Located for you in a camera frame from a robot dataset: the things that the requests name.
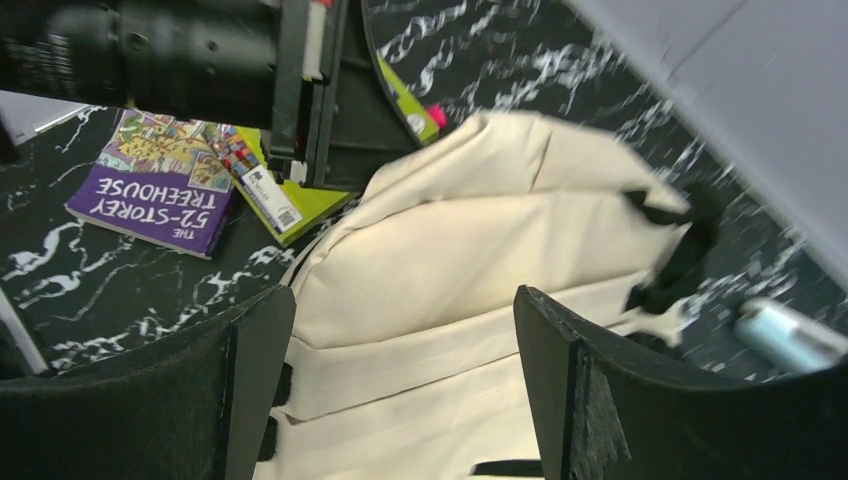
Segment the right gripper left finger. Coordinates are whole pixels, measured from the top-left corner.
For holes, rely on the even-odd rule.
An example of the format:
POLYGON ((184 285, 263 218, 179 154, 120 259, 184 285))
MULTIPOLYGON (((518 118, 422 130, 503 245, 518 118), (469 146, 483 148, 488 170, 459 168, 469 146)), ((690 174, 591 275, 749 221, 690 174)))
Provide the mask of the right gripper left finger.
POLYGON ((5 479, 249 479, 296 303, 275 286, 163 339, 55 376, 1 383, 5 479))

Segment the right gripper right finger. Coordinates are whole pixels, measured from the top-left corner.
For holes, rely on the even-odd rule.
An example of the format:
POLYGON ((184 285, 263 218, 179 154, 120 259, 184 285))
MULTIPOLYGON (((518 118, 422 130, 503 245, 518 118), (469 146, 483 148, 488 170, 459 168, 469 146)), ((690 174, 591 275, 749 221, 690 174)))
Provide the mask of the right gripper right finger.
POLYGON ((843 479, 847 368, 765 383, 689 366, 522 286, 513 311, 547 479, 843 479))

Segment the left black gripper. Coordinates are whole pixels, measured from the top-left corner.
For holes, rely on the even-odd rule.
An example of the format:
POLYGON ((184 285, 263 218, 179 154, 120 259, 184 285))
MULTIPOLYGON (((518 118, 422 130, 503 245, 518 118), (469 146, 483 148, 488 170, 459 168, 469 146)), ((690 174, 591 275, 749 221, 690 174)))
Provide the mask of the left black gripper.
POLYGON ((423 146, 380 62, 366 2, 280 2, 268 129, 278 179, 359 192, 423 146))

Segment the green treehouse book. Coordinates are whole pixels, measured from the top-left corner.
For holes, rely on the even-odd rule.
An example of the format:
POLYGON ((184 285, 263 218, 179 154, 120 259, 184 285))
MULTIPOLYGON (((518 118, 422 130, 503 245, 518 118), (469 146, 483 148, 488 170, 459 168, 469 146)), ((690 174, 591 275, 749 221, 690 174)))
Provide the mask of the green treehouse book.
MULTIPOLYGON (((411 93, 389 63, 379 60, 389 92, 419 140, 435 141, 439 129, 427 108, 411 93)), ((266 229, 282 246, 288 246, 350 201, 350 192, 305 188, 291 180, 277 180, 260 149, 257 129, 209 124, 203 138, 212 147, 232 184, 266 229)))

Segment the cream canvas student bag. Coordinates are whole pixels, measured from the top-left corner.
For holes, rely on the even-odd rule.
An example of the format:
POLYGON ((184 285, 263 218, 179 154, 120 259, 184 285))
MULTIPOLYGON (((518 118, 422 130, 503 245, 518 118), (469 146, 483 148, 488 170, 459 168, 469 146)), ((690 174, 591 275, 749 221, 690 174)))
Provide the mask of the cream canvas student bag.
POLYGON ((258 479, 467 479, 537 455, 513 299, 680 340, 722 210, 608 131, 483 112, 381 167, 282 278, 289 395, 258 479))

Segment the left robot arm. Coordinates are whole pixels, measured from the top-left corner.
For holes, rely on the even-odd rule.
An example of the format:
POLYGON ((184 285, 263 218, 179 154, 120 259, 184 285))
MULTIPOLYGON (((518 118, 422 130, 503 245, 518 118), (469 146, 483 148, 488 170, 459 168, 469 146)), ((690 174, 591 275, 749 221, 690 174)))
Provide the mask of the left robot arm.
POLYGON ((311 188, 360 191, 422 146, 361 1, 5 1, 1 87, 256 128, 311 188))

